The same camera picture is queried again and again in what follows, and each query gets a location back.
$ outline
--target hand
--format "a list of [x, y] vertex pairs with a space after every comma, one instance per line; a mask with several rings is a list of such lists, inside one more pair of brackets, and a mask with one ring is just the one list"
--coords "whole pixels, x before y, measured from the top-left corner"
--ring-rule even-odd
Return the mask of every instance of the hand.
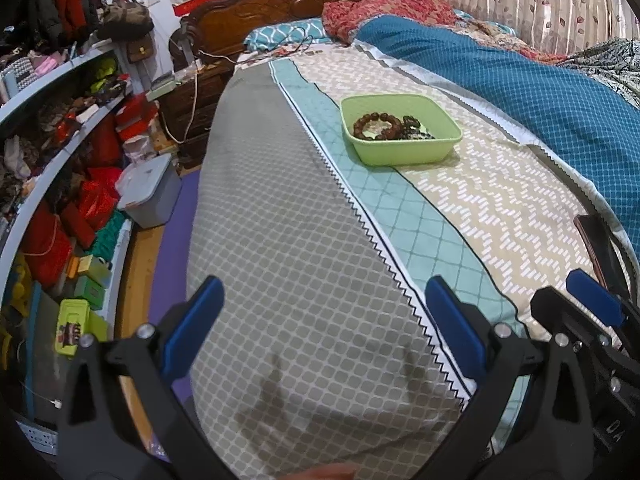
[[278, 480], [353, 480], [357, 471], [358, 467], [353, 464], [329, 464], [281, 476]]

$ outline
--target red floral blanket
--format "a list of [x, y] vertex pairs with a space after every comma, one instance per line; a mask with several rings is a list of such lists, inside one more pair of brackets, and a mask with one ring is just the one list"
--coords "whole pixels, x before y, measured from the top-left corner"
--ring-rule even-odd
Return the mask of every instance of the red floral blanket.
[[322, 24], [330, 36], [351, 43], [362, 22], [382, 14], [409, 18], [423, 25], [454, 25], [458, 20], [445, 0], [341, 0], [324, 4]]

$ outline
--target green plastic basket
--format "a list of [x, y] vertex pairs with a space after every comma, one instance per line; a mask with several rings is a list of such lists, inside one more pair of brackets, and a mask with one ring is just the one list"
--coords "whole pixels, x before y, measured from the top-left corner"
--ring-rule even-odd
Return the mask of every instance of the green plastic basket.
[[[424, 140], [361, 140], [353, 136], [353, 124], [364, 114], [405, 115], [418, 119], [435, 137]], [[462, 132], [454, 120], [428, 97], [418, 94], [364, 94], [340, 102], [342, 129], [368, 166], [407, 166], [438, 162], [460, 142]]]

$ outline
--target brown bead bracelet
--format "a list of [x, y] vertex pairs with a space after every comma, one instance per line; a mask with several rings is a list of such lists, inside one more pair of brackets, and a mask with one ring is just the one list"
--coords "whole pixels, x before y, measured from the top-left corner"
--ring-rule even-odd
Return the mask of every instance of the brown bead bracelet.
[[[367, 137], [363, 132], [367, 125], [372, 121], [383, 121], [390, 123], [389, 128], [385, 128], [376, 137]], [[353, 136], [360, 140], [395, 140], [402, 137], [404, 132], [404, 125], [402, 121], [391, 114], [379, 114], [373, 112], [372, 114], [364, 114], [353, 124]]]

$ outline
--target metal bolt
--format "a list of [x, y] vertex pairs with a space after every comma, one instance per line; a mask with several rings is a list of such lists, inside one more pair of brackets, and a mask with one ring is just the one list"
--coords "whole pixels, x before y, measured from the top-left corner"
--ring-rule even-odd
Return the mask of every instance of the metal bolt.
[[94, 344], [95, 341], [95, 337], [93, 334], [84, 334], [81, 338], [80, 338], [80, 346], [82, 348], [89, 348], [89, 346], [91, 346], [92, 344]]
[[138, 327], [136, 330], [136, 335], [140, 339], [149, 339], [153, 334], [156, 333], [156, 327], [151, 323], [144, 323]]
[[511, 327], [506, 323], [498, 323], [494, 326], [495, 335], [501, 339], [506, 339], [511, 335]]
[[562, 332], [557, 333], [554, 339], [556, 340], [556, 344], [562, 348], [569, 344], [569, 338]]
[[609, 381], [609, 388], [611, 389], [611, 392], [616, 394], [620, 391], [620, 389], [622, 388], [622, 384], [620, 383], [620, 379], [617, 377], [612, 377], [611, 380]]

